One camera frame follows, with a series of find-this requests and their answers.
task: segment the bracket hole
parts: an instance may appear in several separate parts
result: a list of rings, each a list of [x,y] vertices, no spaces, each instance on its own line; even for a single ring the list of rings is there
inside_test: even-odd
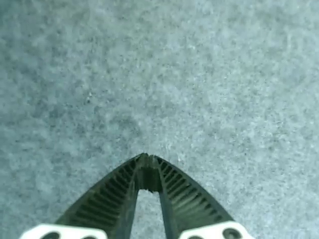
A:
[[[225,229],[223,231],[223,236],[225,239],[241,239],[242,236],[241,234],[239,233],[239,231],[233,229],[233,228],[228,228],[228,229]]]

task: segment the gray carpet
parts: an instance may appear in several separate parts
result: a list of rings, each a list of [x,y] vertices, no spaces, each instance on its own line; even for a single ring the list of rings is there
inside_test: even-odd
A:
[[[319,1],[0,1],[0,238],[127,159],[188,173],[256,238],[319,238]],[[132,238],[164,238],[141,192]]]

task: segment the carpet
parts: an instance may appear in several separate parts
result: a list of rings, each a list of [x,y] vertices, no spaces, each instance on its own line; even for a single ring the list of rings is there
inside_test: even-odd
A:
[[[319,238],[319,2],[0,2],[0,238],[146,152],[256,237]],[[132,238],[164,238],[141,191]]]

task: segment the floor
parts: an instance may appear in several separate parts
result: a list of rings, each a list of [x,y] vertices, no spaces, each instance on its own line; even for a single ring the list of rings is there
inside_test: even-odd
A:
[[[319,1],[0,1],[0,238],[147,152],[257,239],[319,238]],[[141,192],[132,238],[164,238]]]

